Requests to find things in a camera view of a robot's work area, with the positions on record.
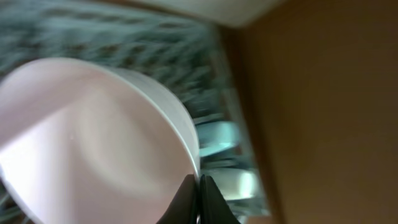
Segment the white cup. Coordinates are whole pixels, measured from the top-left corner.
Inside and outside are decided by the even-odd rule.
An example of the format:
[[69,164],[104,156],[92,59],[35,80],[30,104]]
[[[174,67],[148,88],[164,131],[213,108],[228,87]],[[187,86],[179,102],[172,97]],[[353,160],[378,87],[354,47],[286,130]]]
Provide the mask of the white cup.
[[259,190],[257,175],[250,170],[216,168],[202,170],[215,181],[225,200],[244,200],[253,198]]

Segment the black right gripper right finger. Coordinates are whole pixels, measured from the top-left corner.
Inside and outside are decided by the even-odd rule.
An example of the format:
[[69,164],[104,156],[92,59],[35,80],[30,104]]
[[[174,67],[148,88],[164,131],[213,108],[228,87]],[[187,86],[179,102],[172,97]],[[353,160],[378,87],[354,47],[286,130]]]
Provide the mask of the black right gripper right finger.
[[201,224],[240,224],[211,176],[201,176],[199,194]]

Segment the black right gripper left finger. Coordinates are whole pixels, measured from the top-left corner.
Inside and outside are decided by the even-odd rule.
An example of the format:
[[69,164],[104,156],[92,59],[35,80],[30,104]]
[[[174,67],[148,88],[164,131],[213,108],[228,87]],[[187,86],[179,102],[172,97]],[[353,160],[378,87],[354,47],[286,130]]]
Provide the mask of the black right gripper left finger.
[[189,174],[157,224],[196,224],[197,216],[197,183],[195,176]]

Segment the light blue cup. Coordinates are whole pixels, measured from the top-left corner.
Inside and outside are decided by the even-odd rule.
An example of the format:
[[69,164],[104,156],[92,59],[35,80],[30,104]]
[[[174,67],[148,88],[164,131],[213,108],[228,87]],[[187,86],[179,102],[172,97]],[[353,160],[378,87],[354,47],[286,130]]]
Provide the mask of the light blue cup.
[[227,151],[239,145],[239,128],[232,121],[215,121],[196,126],[200,157]]

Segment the pink bowl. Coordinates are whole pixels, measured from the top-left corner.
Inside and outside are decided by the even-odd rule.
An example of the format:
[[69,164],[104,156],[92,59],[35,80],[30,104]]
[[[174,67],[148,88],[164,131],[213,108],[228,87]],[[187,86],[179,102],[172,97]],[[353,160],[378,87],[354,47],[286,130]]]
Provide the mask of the pink bowl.
[[191,116],[146,75],[45,58],[1,82],[1,179],[35,223],[155,223],[199,166]]

